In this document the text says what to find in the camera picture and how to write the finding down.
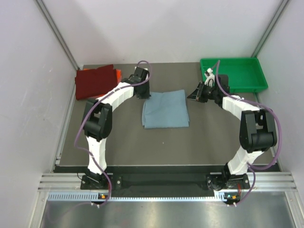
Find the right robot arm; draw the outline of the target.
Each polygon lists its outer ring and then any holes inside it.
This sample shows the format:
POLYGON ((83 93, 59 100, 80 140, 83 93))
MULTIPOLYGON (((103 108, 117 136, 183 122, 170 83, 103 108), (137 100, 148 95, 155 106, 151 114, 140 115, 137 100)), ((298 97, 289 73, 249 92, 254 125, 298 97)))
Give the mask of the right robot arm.
POLYGON ((220 176, 208 175, 208 186, 213 190, 235 188, 245 182, 248 168, 257 157, 277 143, 274 117, 266 109, 244 102, 231 95, 227 75, 210 76, 200 81, 188 99, 200 103, 213 100, 220 108, 240 120, 240 148, 227 162, 220 176))

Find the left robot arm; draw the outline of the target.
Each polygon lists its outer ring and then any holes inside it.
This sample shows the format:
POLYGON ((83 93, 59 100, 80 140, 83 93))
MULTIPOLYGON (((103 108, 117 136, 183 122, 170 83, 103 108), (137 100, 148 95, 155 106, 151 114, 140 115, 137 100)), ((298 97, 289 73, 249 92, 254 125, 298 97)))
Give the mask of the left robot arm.
POLYGON ((87 101, 83 116, 83 130, 88 143, 89 165, 82 177, 81 189, 105 190, 110 187, 109 178, 104 174, 106 140, 113 125, 113 112, 126 100, 150 98, 150 72, 137 66, 133 74, 124 78, 107 94, 87 101))

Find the blue t shirt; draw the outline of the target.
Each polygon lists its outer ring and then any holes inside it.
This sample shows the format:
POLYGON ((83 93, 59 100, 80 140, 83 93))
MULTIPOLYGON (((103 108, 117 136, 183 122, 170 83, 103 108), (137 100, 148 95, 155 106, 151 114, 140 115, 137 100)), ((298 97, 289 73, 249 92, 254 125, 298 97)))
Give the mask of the blue t shirt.
POLYGON ((143 104, 142 125, 145 129, 189 127, 184 90, 151 92, 143 104))

